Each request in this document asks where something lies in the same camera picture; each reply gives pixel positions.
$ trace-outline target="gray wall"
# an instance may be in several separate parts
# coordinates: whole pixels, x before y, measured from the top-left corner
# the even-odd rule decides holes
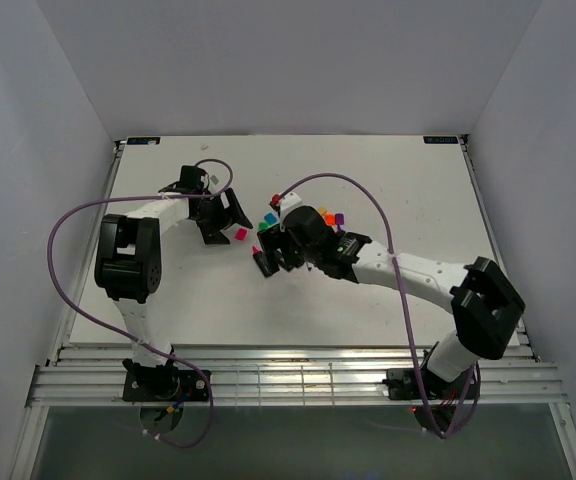
[[[39,0],[114,139],[471,131],[540,0]]]
[[[49,229],[100,194],[112,146],[35,2],[0,1],[0,478],[62,309],[46,273]],[[82,215],[61,236],[66,284],[89,223]]]
[[[495,234],[576,424],[576,2],[544,2],[472,134]]]

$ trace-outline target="white table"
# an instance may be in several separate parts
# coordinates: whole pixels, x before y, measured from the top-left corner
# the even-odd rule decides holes
[[[158,145],[127,145],[111,196],[154,194],[177,180],[183,164],[219,158],[234,169],[233,187],[257,224],[271,196],[317,172],[349,175],[382,204],[395,248],[447,262],[472,262],[493,252],[459,145],[427,145],[420,136],[212,136],[162,137]],[[221,182],[226,172],[207,165]],[[307,204],[345,215],[345,229],[385,243],[379,216],[352,185],[315,180],[298,189]],[[125,213],[136,202],[112,204]],[[229,246],[203,245],[198,228],[181,222],[162,240],[163,278],[154,321],[175,345],[404,346],[397,292],[329,279],[305,268],[265,279],[244,242],[227,232]],[[454,328],[452,316],[409,297],[418,345],[430,346]],[[88,271],[80,305],[124,327]],[[84,318],[75,319],[70,343],[116,345],[122,337]],[[516,335],[511,345],[518,345]]]

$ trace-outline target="red block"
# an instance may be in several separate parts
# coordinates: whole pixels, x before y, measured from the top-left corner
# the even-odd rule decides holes
[[[248,230],[246,230],[245,228],[240,228],[239,230],[237,230],[237,233],[235,233],[235,238],[243,242],[246,239],[246,235],[248,235]]]

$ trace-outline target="blue block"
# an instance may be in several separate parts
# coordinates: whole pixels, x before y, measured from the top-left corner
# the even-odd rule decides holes
[[[266,220],[266,223],[268,225],[274,225],[275,223],[277,223],[277,217],[275,217],[272,213],[267,214],[264,217],[264,220]]]

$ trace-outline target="black label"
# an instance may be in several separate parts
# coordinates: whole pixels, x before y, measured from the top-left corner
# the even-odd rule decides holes
[[[130,137],[127,145],[159,145],[161,137]]]
[[[457,137],[426,137],[424,136],[424,143],[459,143]]]

